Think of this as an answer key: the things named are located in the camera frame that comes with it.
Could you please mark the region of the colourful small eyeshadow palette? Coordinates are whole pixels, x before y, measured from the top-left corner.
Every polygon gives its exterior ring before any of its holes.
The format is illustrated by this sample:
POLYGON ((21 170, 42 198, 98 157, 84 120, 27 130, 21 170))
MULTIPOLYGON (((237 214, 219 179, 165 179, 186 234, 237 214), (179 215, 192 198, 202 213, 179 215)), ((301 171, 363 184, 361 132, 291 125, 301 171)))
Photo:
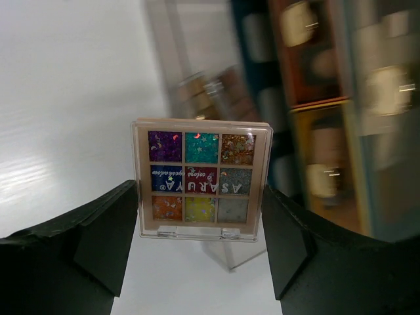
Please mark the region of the colourful small eyeshadow palette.
POLYGON ((142 237, 257 241, 269 124, 139 118, 131 130, 142 237))

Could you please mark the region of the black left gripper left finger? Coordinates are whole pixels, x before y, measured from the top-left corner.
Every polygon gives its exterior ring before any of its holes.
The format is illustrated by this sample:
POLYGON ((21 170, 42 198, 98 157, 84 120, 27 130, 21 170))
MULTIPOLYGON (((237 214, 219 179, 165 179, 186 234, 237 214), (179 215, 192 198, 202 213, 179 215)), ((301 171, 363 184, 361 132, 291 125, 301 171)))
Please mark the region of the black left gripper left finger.
POLYGON ((137 186, 127 180, 1 239, 1 313, 110 314, 136 220, 137 186))

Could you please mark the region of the clear lowest wide drawer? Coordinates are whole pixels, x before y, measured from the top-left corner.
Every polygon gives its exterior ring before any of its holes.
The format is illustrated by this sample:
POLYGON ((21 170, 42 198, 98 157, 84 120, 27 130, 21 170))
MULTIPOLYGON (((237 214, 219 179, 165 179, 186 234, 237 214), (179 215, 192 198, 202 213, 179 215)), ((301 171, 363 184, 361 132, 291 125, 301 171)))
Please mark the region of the clear lowest wide drawer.
MULTIPOLYGON (((231 1, 147 1, 163 84, 164 119, 261 122, 245 85, 231 1)), ((258 257, 265 243, 198 240, 226 270, 258 257)))

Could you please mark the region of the teal yellow drawer cabinet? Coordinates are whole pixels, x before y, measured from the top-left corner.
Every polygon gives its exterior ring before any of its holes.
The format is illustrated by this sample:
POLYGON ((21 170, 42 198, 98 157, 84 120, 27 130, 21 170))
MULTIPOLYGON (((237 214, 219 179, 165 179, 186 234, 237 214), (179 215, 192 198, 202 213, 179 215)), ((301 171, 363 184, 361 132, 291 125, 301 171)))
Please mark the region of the teal yellow drawer cabinet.
POLYGON ((245 79, 274 129, 269 181, 309 211, 419 235, 419 2, 231 1, 245 79))

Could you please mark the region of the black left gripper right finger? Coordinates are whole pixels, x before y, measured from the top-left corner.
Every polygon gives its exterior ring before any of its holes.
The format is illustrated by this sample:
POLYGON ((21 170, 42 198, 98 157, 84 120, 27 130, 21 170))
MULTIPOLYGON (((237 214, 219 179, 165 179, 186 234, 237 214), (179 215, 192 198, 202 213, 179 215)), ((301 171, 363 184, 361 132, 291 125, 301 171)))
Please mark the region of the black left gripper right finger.
POLYGON ((389 243, 342 228, 266 187, 262 223, 284 314, 418 314, 419 238, 389 243))

